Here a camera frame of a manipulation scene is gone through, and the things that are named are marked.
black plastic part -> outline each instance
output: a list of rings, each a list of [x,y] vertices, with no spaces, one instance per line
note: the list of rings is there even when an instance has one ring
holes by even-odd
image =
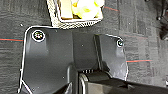
[[[54,92],[53,94],[64,94],[67,88],[68,88],[68,85],[65,85],[58,91]]]
[[[167,94],[168,92],[167,88],[137,84],[137,83],[127,82],[116,78],[111,78],[109,80],[102,80],[97,82],[90,82],[90,83],[111,87],[111,89],[104,94]]]
[[[32,38],[35,30],[45,34],[43,41]],[[115,74],[124,68],[123,74],[126,73],[127,66],[120,67],[126,64],[126,59],[123,47],[117,46],[118,37],[44,27],[30,28],[25,37],[23,81],[33,94],[56,93],[69,83],[72,83],[72,94],[78,94],[78,73],[85,70]]]
[[[161,14],[160,14],[160,16],[157,16],[156,17],[156,20],[161,20],[162,18],[164,18],[164,16],[165,16],[165,14],[166,14],[166,12],[167,12],[167,9],[168,9],[168,7],[167,7],[167,1],[166,0],[161,0],[161,2],[162,2],[162,10],[161,10]]]
[[[109,74],[106,72],[93,72],[93,73],[85,73],[89,82],[91,81],[101,81],[110,79]]]
[[[160,38],[162,40],[168,40],[168,31],[161,31],[160,32]]]

floor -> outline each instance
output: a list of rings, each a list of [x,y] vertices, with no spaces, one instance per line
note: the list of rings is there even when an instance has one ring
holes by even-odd
[[[120,36],[129,67],[127,80],[165,87],[168,41],[160,40],[162,24],[156,20],[161,0],[105,1],[101,22],[74,31]],[[0,94],[17,92],[24,32],[34,25],[51,26],[45,0],[0,0]]]

